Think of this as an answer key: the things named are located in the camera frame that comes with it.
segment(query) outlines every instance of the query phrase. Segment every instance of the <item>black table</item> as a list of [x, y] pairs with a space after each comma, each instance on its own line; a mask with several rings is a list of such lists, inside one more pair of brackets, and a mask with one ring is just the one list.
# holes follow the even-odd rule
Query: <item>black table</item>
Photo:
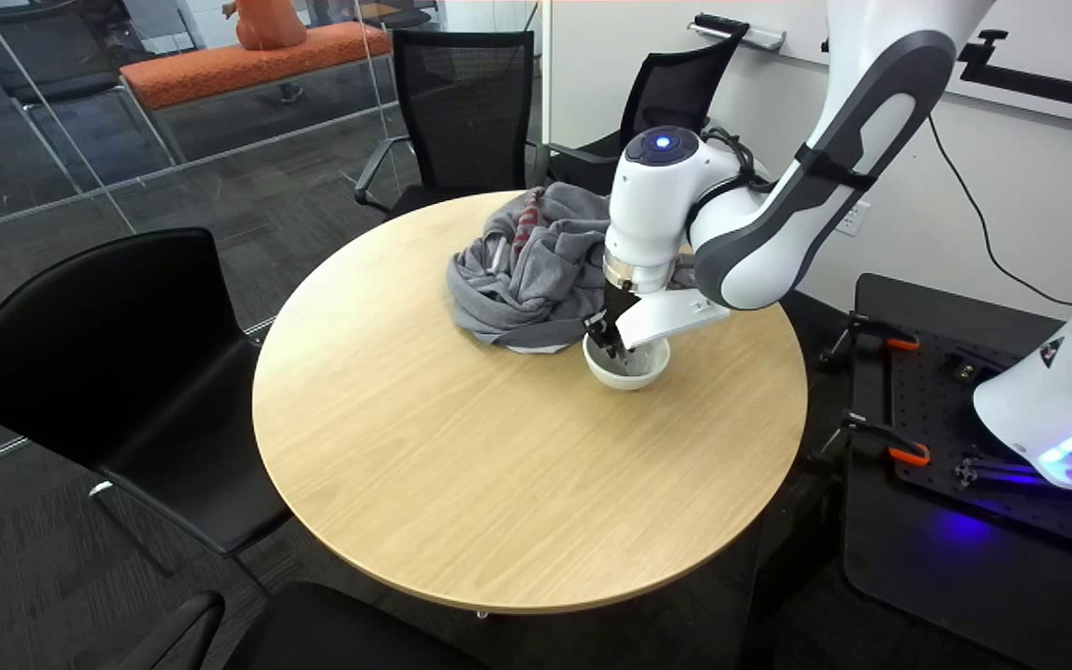
[[[855, 311], [939, 339], [1029, 352], [1059, 325], [865, 274]], [[887, 362], [855, 348], [854, 407], [887, 419]], [[1029, 666], [1072, 666], [1072, 542], [850, 461], [846, 576], [855, 592]]]

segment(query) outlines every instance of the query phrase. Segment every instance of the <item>gray cloth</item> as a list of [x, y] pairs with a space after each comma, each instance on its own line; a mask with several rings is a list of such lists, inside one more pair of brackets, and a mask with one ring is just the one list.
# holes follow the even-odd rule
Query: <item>gray cloth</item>
[[603, 310], [608, 200], [551, 181], [501, 205], [447, 268], [451, 311], [479, 342], [551, 352]]

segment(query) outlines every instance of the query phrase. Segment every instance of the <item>wall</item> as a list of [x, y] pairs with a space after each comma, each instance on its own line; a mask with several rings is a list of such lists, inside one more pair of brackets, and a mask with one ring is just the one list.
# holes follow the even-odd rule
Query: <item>wall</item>
[[[588, 141], [618, 126], [626, 90], [645, 52], [705, 43], [685, 27], [716, 0], [613, 0], [551, 2], [546, 38], [546, 139]], [[814, 64], [737, 52], [712, 114], [737, 130], [778, 175], [808, 139], [824, 104], [827, 71]], [[1039, 288], [1072, 298], [1072, 121], [944, 97], [933, 113], [942, 139], [967, 175], [996, 258]], [[860, 273], [882, 273], [1029, 311], [1070, 317], [995, 273], [978, 219], [933, 152], [928, 130], [867, 195], [867, 207], [834, 236], [805, 293], [850, 310]]]

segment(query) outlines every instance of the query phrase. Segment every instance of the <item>black cable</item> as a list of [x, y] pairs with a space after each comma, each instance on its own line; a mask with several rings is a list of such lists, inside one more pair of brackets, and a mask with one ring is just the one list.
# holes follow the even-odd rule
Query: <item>black cable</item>
[[970, 200], [970, 207], [977, 207], [977, 214], [978, 214], [983, 249], [988, 249], [992, 264], [995, 264], [1001, 274], [1009, 274], [1011, 283], [1029, 288], [1031, 293], [1039, 293], [1039, 298], [1046, 298], [1046, 301], [1052, 301], [1052, 304], [1070, 304], [1070, 310], [1072, 310], [1072, 301], [1065, 301], [1065, 298], [1059, 298], [1059, 293], [1046, 293], [1042, 288], [1029, 283], [1025, 274], [1009, 273], [1009, 268], [996, 259], [996, 253], [995, 253], [995, 245], [992, 245], [988, 211], [983, 211], [983, 205], [977, 200], [967, 178], [956, 170], [952, 155], [944, 152], [944, 141], [942, 141], [942, 130], [939, 130], [939, 118], [933, 118], [933, 114], [929, 114], [929, 134], [933, 134], [933, 145], [939, 145], [944, 166], [952, 170], [959, 195]]

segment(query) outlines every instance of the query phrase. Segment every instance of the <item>round wooden table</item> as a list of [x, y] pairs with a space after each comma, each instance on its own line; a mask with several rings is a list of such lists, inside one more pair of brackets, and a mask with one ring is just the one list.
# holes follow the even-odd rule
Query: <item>round wooden table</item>
[[582, 346], [490, 348], [447, 311], [447, 259], [513, 195], [400, 214], [282, 304], [253, 428], [293, 517], [339, 558], [484, 613], [586, 612], [737, 538], [787, 479], [808, 378], [782, 310], [673, 339], [637, 396]]

